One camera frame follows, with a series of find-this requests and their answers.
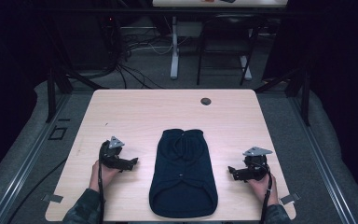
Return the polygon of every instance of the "gray carpet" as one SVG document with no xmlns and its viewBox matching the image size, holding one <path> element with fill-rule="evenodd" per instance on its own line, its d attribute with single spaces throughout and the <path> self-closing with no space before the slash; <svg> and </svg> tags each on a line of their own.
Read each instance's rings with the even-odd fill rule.
<svg viewBox="0 0 358 224">
<path fill-rule="evenodd" d="M 243 86 L 239 85 L 240 77 L 224 76 L 202 77 L 200 85 L 197 86 L 195 43 L 195 39 L 186 39 L 182 43 L 179 78 L 176 80 L 170 79 L 172 52 L 165 54 L 155 52 L 155 50 L 164 52 L 167 49 L 134 50 L 128 60 L 122 64 L 142 71 L 144 76 L 154 81 L 153 83 L 145 79 L 145 84 L 155 89 L 158 86 L 166 89 L 255 89 L 263 84 L 261 76 L 273 40 L 259 38 L 255 56 L 250 65 L 254 78 Z M 145 84 L 140 83 L 134 76 L 141 81 L 144 80 L 140 74 L 124 73 L 127 88 L 145 88 Z M 124 88 L 123 78 L 117 71 L 105 77 L 94 78 L 93 81 L 111 89 Z M 49 124 L 47 139 L 42 141 L 40 154 L 36 157 L 32 171 L 27 175 L 26 181 L 20 183 L 20 192 L 16 195 L 13 204 L 7 207 L 7 212 L 2 215 L 0 220 L 4 220 L 5 223 L 36 183 L 64 160 L 71 149 L 92 94 L 91 89 L 81 82 L 75 79 L 71 79 L 71 82 L 75 90 L 70 96 L 62 95 L 57 91 L 57 97 L 59 99 L 61 97 L 64 107 L 62 111 L 59 111 L 54 122 Z M 282 93 L 284 86 L 284 83 L 280 84 L 269 92 L 258 94 L 257 97 L 288 188 L 301 196 L 301 200 L 295 204 L 297 216 L 294 223 L 342 223 L 330 192 L 315 165 L 310 141 L 304 132 L 301 120 L 296 116 L 298 111 L 293 107 L 293 100 L 286 98 Z M 38 103 L 34 113 L 0 164 L 0 204 L 9 188 L 10 181 L 26 160 L 34 143 L 38 141 L 39 134 L 47 127 L 45 123 L 48 112 L 46 83 L 42 83 L 35 90 L 38 93 Z M 340 160 L 339 143 L 334 129 L 314 94 L 310 97 L 310 124 L 348 206 L 358 222 L 358 187 Z M 19 209 L 12 223 L 48 223 L 44 218 L 48 204 L 41 201 L 41 198 L 46 193 L 53 192 L 62 167 L 60 166 L 35 189 Z"/>
</svg>

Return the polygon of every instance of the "human hand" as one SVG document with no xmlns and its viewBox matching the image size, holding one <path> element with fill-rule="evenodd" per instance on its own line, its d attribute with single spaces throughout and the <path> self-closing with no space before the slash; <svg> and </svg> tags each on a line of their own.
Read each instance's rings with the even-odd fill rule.
<svg viewBox="0 0 358 224">
<path fill-rule="evenodd" d="M 267 206 L 279 203 L 276 179 L 274 175 L 271 175 L 271 177 L 272 177 L 272 186 L 271 186 L 271 193 L 268 198 Z M 265 175 L 261 180 L 258 181 L 254 179 L 250 179 L 247 180 L 247 182 L 252 187 L 255 196 L 258 198 L 258 200 L 261 203 L 264 202 L 264 198 L 266 197 L 266 192 L 269 187 L 269 175 Z"/>
<path fill-rule="evenodd" d="M 99 169 L 99 161 L 96 161 L 92 165 L 92 173 L 91 178 L 89 179 L 89 189 L 93 189 L 97 192 L 100 192 L 100 188 L 98 186 L 98 169 Z M 103 188 L 108 186 L 110 182 L 112 182 L 113 177 L 120 172 L 118 169 L 107 168 L 105 165 L 101 164 L 102 169 L 102 180 L 103 180 Z"/>
</svg>

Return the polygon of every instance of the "dark blue fabric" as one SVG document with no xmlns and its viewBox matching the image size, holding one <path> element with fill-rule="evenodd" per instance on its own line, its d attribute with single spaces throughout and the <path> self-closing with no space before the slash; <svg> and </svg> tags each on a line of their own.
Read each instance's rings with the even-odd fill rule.
<svg viewBox="0 0 358 224">
<path fill-rule="evenodd" d="M 154 213 L 162 217 L 204 217 L 217 206 L 208 146 L 201 130 L 170 129 L 158 142 L 149 192 Z"/>
</svg>

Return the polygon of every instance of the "table leg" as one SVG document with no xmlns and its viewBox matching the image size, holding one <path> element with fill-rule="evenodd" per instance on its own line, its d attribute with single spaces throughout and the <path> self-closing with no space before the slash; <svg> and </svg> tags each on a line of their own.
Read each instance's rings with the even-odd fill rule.
<svg viewBox="0 0 358 224">
<path fill-rule="evenodd" d="M 246 65 L 246 57 L 243 55 L 243 56 L 240 56 L 240 59 L 241 59 L 241 66 L 244 67 Z M 251 70 L 249 69 L 249 66 L 248 66 L 248 69 L 246 70 L 246 73 L 245 73 L 245 80 L 246 81 L 251 81 L 252 80 L 252 74 L 251 74 Z"/>
<path fill-rule="evenodd" d="M 178 78 L 178 65 L 179 65 L 179 48 L 178 48 L 178 35 L 176 30 L 176 17 L 172 18 L 172 64 L 171 64 L 171 79 Z"/>
</svg>

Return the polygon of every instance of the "wooden table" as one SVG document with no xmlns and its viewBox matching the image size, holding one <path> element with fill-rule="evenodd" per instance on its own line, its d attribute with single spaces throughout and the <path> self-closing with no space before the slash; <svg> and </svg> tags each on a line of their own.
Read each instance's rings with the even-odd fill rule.
<svg viewBox="0 0 358 224">
<path fill-rule="evenodd" d="M 203 105 L 204 97 L 212 102 Z M 219 197 L 207 217 L 174 219 L 155 215 L 148 203 L 157 145 L 164 130 L 200 129 L 208 144 Z M 125 143 L 120 157 L 139 158 L 131 172 L 115 177 L 105 190 L 105 220 L 114 221 L 236 221 L 258 220 L 261 203 L 250 186 L 235 181 L 227 167 L 245 168 L 242 152 L 257 146 L 275 151 L 256 95 L 251 90 L 101 90 L 94 92 L 76 140 L 50 202 L 46 219 L 62 220 L 88 187 L 91 165 L 101 143 L 114 135 Z M 289 194 L 275 153 L 267 155 L 277 178 L 279 195 Z M 292 204 L 285 206 L 290 218 Z"/>
<path fill-rule="evenodd" d="M 207 2 L 205 0 L 153 0 L 153 7 L 215 7 L 215 8 L 285 8 L 287 0 L 236 0 L 234 3 L 223 2 L 220 0 L 214 0 L 213 2 Z M 178 78 L 179 67 L 179 48 L 177 41 L 177 19 L 176 16 L 172 17 L 172 63 L 171 63 L 171 79 Z M 242 66 L 246 64 L 246 58 L 242 58 Z M 252 76 L 250 71 L 246 72 L 246 80 L 251 80 Z"/>
<path fill-rule="evenodd" d="M 228 3 L 220 0 L 153 0 L 154 7 L 286 7 L 287 0 L 236 0 Z"/>
</svg>

